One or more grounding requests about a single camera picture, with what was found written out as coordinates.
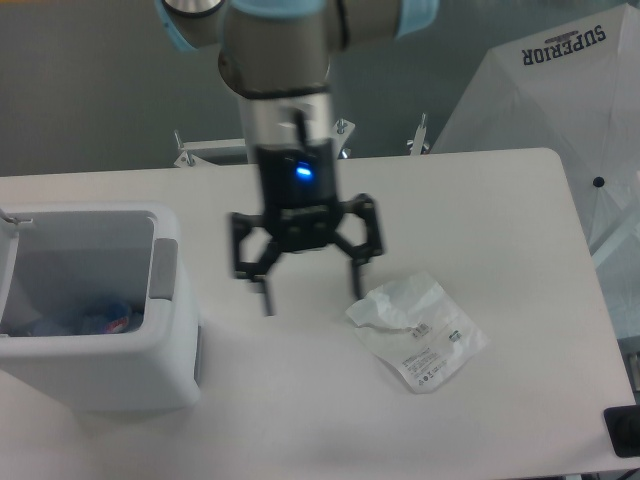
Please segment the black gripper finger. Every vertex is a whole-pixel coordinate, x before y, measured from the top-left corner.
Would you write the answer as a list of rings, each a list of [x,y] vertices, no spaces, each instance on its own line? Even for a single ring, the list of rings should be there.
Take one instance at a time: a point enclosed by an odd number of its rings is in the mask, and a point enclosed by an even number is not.
[[[349,259],[351,291],[353,297],[360,300],[363,298],[362,268],[373,258],[384,254],[377,204],[370,195],[360,193],[348,201],[341,202],[340,207],[344,215],[352,215],[362,223],[363,239],[360,243],[351,243],[338,230],[331,236],[331,243]]]
[[[266,231],[263,216],[232,212],[229,214],[229,226],[233,276],[253,285],[262,295],[264,315],[273,316],[275,308],[269,292],[268,275],[281,256],[281,249],[278,243],[269,237],[260,254],[247,260],[243,255],[243,244],[253,233]]]

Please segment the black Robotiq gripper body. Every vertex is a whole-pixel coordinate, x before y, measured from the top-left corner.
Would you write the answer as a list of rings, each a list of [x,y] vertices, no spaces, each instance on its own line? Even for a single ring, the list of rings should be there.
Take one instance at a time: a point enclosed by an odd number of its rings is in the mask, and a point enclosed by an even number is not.
[[[336,159],[330,140],[307,149],[255,149],[263,193],[263,223],[283,252],[323,248],[341,220]]]

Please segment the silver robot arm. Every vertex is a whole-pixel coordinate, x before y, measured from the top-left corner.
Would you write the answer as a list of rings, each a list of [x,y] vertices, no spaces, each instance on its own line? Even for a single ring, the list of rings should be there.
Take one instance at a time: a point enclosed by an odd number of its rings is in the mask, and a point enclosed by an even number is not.
[[[375,200],[338,195],[330,59],[430,26],[436,1],[159,1],[157,15],[181,51],[218,46],[217,68],[235,94],[263,209],[229,216],[232,271],[268,290],[284,254],[339,248],[352,291],[384,252]]]

